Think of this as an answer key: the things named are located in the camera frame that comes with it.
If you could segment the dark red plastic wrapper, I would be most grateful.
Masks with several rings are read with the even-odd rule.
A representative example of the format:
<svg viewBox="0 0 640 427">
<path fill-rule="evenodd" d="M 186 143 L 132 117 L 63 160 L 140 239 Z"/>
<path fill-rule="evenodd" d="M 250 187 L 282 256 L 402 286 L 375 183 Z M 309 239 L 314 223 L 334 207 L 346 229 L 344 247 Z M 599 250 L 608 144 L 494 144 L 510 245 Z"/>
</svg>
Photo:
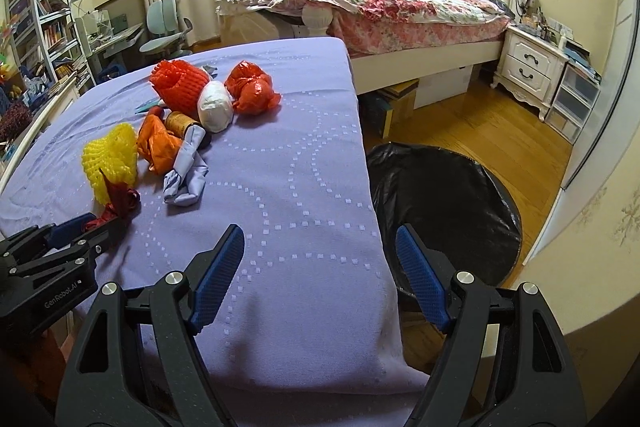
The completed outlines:
<svg viewBox="0 0 640 427">
<path fill-rule="evenodd" d="M 87 222 L 84 231 L 90 232 L 101 227 L 109 227 L 112 231 L 124 233 L 132 217 L 140 208 L 140 195 L 125 182 L 111 182 L 101 171 L 105 184 L 108 202 L 99 217 Z"/>
</svg>

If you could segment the yellow foam fruit net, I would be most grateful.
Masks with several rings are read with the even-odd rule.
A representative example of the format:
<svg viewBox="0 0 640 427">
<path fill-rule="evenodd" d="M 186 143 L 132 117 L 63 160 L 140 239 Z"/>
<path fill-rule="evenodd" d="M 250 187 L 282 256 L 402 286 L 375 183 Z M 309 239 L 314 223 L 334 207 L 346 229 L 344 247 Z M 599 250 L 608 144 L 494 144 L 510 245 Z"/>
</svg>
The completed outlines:
<svg viewBox="0 0 640 427">
<path fill-rule="evenodd" d="M 137 181 L 137 133 L 131 124 L 116 124 L 102 138 L 88 142 L 82 149 L 82 170 L 100 205 L 111 202 L 105 181 L 133 188 Z"/>
</svg>

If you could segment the grey cloth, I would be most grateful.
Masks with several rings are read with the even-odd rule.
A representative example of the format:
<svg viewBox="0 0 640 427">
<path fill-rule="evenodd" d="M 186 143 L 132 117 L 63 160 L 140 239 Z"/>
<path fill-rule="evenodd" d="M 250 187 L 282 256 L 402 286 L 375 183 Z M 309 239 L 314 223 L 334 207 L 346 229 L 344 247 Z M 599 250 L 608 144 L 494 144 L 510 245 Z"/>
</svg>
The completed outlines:
<svg viewBox="0 0 640 427">
<path fill-rule="evenodd" d="M 190 207 L 200 201 L 205 187 L 208 166 L 198 153 L 206 131 L 198 124 L 186 129 L 174 165 L 163 179 L 163 199 L 166 205 Z"/>
</svg>

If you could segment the orange plastic bag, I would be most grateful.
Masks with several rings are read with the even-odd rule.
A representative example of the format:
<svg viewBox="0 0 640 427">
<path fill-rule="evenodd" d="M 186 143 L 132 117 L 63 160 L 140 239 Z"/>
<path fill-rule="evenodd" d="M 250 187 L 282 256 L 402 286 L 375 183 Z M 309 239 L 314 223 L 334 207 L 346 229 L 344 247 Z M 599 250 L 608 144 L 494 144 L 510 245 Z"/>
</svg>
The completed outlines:
<svg viewBox="0 0 640 427">
<path fill-rule="evenodd" d="M 149 170 L 165 176 L 172 168 L 182 140 L 171 133 L 157 113 L 149 113 L 138 132 L 138 154 L 149 164 Z"/>
</svg>

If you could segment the brown cylindrical bottle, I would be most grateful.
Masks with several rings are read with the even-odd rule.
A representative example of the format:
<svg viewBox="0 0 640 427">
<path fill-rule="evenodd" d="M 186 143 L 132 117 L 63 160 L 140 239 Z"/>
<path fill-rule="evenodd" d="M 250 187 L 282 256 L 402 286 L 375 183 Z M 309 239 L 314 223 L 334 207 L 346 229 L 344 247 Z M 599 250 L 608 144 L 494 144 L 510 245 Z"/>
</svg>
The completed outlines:
<svg viewBox="0 0 640 427">
<path fill-rule="evenodd" d="M 178 138 L 183 139 L 186 135 L 186 132 L 192 126 L 198 126 L 200 123 L 191 118 L 190 116 L 178 112 L 178 110 L 173 110 L 168 114 L 168 116 L 164 120 L 164 124 L 166 129 Z"/>
</svg>

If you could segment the red foam fruit net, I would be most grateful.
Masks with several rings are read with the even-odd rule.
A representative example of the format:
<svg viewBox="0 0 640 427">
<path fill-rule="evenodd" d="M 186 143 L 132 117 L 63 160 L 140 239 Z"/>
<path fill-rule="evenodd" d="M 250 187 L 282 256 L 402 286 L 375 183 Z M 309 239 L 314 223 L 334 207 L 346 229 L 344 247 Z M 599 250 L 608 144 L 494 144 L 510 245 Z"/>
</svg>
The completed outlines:
<svg viewBox="0 0 640 427">
<path fill-rule="evenodd" d="M 198 119 L 198 99 L 209 83 L 204 69 L 183 60 L 160 61 L 153 67 L 150 81 L 169 109 Z"/>
</svg>

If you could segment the white bundle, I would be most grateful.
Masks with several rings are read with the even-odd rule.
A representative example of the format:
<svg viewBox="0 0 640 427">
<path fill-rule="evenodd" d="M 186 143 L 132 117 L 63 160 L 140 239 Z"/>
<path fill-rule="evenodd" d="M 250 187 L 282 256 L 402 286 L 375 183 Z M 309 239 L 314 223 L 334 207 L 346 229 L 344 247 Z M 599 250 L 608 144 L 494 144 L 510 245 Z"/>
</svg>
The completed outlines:
<svg viewBox="0 0 640 427">
<path fill-rule="evenodd" d="M 232 98 L 218 80 L 206 83 L 198 97 L 198 119 L 212 133 L 226 130 L 233 119 Z"/>
</svg>

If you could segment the red plastic bag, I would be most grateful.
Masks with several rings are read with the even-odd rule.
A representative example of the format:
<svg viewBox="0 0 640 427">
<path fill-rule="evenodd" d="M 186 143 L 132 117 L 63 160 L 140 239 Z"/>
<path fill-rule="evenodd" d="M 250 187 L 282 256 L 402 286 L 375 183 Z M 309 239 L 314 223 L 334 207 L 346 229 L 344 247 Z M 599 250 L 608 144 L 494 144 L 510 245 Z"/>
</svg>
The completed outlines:
<svg viewBox="0 0 640 427">
<path fill-rule="evenodd" d="M 232 68 L 224 87 L 231 95 L 235 113 L 239 115 L 262 115 L 275 109 L 281 101 L 281 95 L 273 89 L 271 76 L 257 64 L 247 61 Z"/>
</svg>

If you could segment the red cylindrical bottle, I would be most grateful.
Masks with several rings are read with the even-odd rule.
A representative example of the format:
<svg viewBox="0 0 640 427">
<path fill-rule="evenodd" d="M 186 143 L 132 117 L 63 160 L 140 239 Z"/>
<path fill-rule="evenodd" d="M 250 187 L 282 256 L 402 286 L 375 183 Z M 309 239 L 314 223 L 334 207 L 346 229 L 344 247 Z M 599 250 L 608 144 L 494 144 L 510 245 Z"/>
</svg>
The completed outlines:
<svg viewBox="0 0 640 427">
<path fill-rule="evenodd" d="M 152 107 L 149 109 L 148 114 L 149 114 L 149 115 L 156 116 L 156 117 L 158 117 L 158 118 L 163 118 L 163 117 L 164 117 L 164 109 L 163 109 L 163 107 L 162 107 L 162 106 L 155 105 L 155 106 L 152 106 Z"/>
</svg>

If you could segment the black trash bin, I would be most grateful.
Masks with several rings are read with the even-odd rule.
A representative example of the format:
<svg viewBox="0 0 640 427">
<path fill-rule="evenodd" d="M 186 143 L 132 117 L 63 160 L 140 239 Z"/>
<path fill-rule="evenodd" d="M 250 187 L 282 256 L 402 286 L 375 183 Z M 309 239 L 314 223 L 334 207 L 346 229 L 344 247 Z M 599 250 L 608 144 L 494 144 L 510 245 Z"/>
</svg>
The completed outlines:
<svg viewBox="0 0 640 427">
<path fill-rule="evenodd" d="M 508 278 L 523 243 L 518 206 L 502 182 L 478 161 L 453 150 L 387 143 L 367 153 L 374 212 L 399 308 L 418 311 L 396 255 L 396 232 L 411 225 L 426 247 L 458 270 L 498 286 Z"/>
</svg>

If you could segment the maroon fluffy item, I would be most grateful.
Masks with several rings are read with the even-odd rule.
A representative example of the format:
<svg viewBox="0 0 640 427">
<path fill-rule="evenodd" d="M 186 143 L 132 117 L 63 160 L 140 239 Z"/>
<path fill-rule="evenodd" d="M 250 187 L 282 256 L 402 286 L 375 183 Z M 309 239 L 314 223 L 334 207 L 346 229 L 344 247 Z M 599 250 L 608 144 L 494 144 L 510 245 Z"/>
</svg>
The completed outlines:
<svg viewBox="0 0 640 427">
<path fill-rule="evenodd" d="M 14 102 L 1 117 L 0 141 L 11 142 L 32 122 L 32 113 L 22 102 Z"/>
</svg>

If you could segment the purple bed sheet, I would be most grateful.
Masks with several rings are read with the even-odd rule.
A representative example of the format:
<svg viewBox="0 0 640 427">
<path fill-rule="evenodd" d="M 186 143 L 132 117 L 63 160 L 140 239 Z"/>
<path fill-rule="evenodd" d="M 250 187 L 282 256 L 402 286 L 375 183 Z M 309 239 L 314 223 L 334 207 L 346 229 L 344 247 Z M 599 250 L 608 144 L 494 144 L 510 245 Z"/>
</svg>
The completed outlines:
<svg viewBox="0 0 640 427">
<path fill-rule="evenodd" d="M 239 117 L 203 150 L 197 204 L 167 206 L 138 174 L 141 210 L 96 277 L 156 282 L 239 225 L 245 253 L 216 320 L 196 341 L 242 426 L 400 426 L 426 384 L 402 355 L 396 287 L 372 207 L 341 40 L 232 46 L 194 57 L 220 77 L 247 61 L 281 97 Z"/>
</svg>

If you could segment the white bookshelf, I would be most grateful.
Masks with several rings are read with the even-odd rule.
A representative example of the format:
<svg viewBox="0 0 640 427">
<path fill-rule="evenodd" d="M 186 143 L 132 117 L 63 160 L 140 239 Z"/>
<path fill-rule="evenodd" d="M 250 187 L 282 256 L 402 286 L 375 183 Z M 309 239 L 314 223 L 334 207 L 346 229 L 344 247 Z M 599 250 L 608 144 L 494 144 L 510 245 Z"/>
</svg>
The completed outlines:
<svg viewBox="0 0 640 427">
<path fill-rule="evenodd" d="M 80 93 L 94 86 L 80 44 L 72 0 L 4 0 L 10 47 L 24 80 L 73 80 Z"/>
</svg>

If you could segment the white nightstand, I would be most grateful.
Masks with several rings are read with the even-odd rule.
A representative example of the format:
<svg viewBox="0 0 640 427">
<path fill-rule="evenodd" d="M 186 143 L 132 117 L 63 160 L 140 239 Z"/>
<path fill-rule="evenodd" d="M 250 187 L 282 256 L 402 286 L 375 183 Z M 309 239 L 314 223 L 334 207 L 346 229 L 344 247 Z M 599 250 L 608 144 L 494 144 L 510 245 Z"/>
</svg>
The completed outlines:
<svg viewBox="0 0 640 427">
<path fill-rule="evenodd" d="M 535 107 L 545 121 L 567 62 L 556 46 L 510 25 L 490 87 L 502 86 L 516 101 Z"/>
</svg>

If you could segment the white bed with headboard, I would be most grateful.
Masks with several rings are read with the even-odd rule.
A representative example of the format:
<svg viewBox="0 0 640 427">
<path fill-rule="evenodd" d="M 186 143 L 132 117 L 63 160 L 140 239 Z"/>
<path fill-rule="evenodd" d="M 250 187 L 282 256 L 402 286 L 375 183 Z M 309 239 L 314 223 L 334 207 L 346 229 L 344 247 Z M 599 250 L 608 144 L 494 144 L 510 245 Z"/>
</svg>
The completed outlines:
<svg viewBox="0 0 640 427">
<path fill-rule="evenodd" d="M 216 0 L 221 38 L 341 39 L 359 94 L 497 60 L 518 0 Z"/>
</svg>

